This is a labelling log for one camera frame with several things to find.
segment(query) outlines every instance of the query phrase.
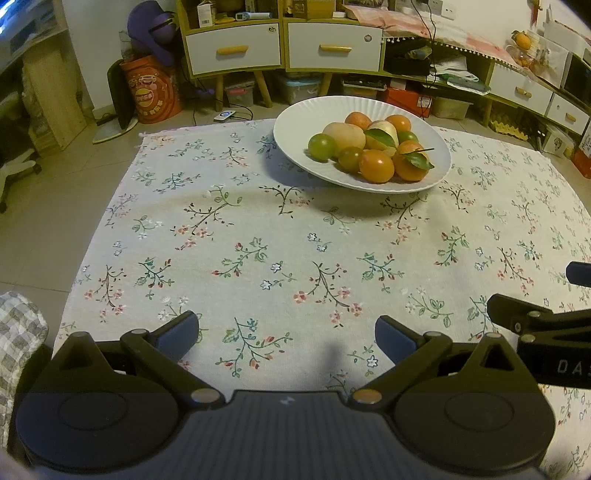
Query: white flower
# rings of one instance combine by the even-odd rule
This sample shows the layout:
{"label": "white flower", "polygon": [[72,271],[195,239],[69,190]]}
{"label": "white flower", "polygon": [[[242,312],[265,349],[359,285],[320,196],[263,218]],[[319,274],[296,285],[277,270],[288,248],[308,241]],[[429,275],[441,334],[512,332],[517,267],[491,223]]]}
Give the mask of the white flower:
{"label": "white flower", "polygon": [[369,368],[375,368],[375,367],[378,366],[378,359],[375,357],[375,355],[370,356],[367,359],[367,362],[368,362],[368,367]]}

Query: white wall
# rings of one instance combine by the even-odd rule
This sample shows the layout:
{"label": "white wall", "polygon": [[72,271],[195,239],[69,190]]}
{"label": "white wall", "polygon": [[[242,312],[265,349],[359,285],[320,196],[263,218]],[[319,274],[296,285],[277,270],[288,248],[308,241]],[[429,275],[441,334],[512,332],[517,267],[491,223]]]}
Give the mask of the white wall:
{"label": "white wall", "polygon": [[[121,58],[119,31],[142,0],[62,0],[76,58],[95,110],[111,106],[107,70]],[[176,10],[174,0],[158,0]]]}
{"label": "white wall", "polygon": [[[531,9],[527,0],[451,0],[456,6],[454,24],[480,35],[500,47],[514,30],[529,30]],[[552,5],[554,19],[591,37],[591,30],[561,0],[543,0],[544,9]],[[539,12],[538,27],[545,21],[545,10]]]}

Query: plate of fruit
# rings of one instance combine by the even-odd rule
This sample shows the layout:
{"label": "plate of fruit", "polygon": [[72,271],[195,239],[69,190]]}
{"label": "plate of fruit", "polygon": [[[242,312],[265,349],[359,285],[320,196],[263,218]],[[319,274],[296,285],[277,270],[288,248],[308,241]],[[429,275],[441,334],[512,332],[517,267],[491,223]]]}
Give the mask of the plate of fruit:
{"label": "plate of fruit", "polygon": [[296,103],[279,115],[273,134],[300,168],[355,190],[419,192],[452,168],[447,144],[431,125],[368,98],[325,96]]}

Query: cabinet leg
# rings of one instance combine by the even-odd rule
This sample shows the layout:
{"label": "cabinet leg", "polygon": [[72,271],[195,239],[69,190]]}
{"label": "cabinet leg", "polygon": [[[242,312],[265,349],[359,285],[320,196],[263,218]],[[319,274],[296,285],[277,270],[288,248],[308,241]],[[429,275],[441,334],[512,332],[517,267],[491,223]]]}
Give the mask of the cabinet leg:
{"label": "cabinet leg", "polygon": [[255,79],[256,84],[259,87],[259,90],[262,95],[262,100],[265,103],[267,108],[271,108],[273,106],[273,101],[271,100],[271,95],[269,95],[269,89],[267,88],[267,83],[265,81],[265,76],[262,74],[262,71],[255,71]]}
{"label": "cabinet leg", "polygon": [[329,92],[330,81],[332,80],[332,73],[325,73],[322,77],[322,84],[320,85],[319,97],[324,97]]}
{"label": "cabinet leg", "polygon": [[218,75],[216,78],[216,112],[221,112],[223,109],[223,75]]}
{"label": "cabinet leg", "polygon": [[482,125],[488,127],[488,122],[491,120],[492,100],[485,100],[484,115],[482,116]]}

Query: drawer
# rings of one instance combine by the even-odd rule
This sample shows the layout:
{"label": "drawer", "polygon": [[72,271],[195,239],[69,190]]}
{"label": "drawer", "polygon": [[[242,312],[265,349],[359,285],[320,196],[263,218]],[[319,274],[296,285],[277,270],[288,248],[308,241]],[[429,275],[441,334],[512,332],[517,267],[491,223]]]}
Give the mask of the drawer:
{"label": "drawer", "polygon": [[579,135],[583,135],[589,121],[588,114],[556,93],[552,96],[546,116]]}
{"label": "drawer", "polygon": [[552,91],[535,80],[496,64],[492,72],[491,93],[545,115]]}
{"label": "drawer", "polygon": [[281,65],[276,23],[221,28],[186,38],[194,75]]}
{"label": "drawer", "polygon": [[381,28],[312,22],[287,28],[292,69],[379,70]]}

